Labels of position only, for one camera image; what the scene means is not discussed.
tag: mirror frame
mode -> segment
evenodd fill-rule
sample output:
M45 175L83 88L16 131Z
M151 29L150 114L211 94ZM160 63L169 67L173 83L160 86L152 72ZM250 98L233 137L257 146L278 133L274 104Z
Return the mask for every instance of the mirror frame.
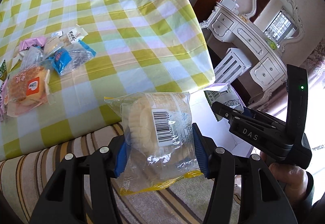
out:
M247 20L249 20L249 18L251 18L255 13L256 13L256 1L257 0L252 0L252 10L249 13L244 13L242 16L244 18L246 18ZM304 35L304 28L303 28L303 24L301 22L300 16L298 14L298 6L297 6L297 1L296 0L287 0L287 2L289 2L292 6L293 9L293 19L299 29L299 34L296 37L290 37L287 39L284 39L281 43L279 43L279 49L281 51L281 53L283 54L285 51L285 46L288 43L293 43L293 42L297 42L299 40L301 40L301 38Z

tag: stool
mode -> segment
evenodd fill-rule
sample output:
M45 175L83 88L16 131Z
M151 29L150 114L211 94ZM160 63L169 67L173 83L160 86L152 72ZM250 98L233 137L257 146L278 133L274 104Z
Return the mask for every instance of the stool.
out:
M238 48L229 48L225 58L214 69L215 83L231 83L245 73L251 62Z

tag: plastic tablecloth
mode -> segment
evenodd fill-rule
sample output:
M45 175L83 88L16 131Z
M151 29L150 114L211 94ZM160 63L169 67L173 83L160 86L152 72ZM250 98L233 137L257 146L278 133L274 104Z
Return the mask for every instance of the plastic tablecloth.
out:
M215 80L188 0L3 0L0 60L12 64L21 40L79 24L96 57L61 78L51 73L55 103L0 126L0 160L66 142L120 120L104 97L135 92L195 92ZM10 75L18 72L13 68Z

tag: black sleeve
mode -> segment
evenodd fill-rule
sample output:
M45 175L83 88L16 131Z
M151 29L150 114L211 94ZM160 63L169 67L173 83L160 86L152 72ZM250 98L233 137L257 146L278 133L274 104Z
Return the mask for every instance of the black sleeve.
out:
M303 223L307 215L311 211L313 196L314 196L314 179L313 176L307 172L308 184L306 189L306 196L304 200L299 202L295 207L293 207L294 213L296 215L298 223Z

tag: drawer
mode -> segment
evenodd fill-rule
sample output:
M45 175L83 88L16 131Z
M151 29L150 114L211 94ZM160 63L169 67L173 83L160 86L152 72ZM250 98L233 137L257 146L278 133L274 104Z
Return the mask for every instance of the drawer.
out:
M265 60L262 60L262 65L265 67L267 72L271 75L272 78L276 78L278 75L280 75L280 66L275 62L275 64L272 62L270 57L265 58Z
M268 88L274 83L274 80L266 68L259 62L252 70L250 70L253 80L263 89Z
M224 26L221 22L219 22L219 20L216 20L212 24L212 29L219 37L223 37L228 31L228 28Z
M217 20L221 22L224 26L226 26L228 29L232 26L234 23L232 20L230 20L227 16L225 16L223 13L220 13Z
M241 24L238 24L234 32L235 35L261 60L266 54L266 48L261 44L253 34Z

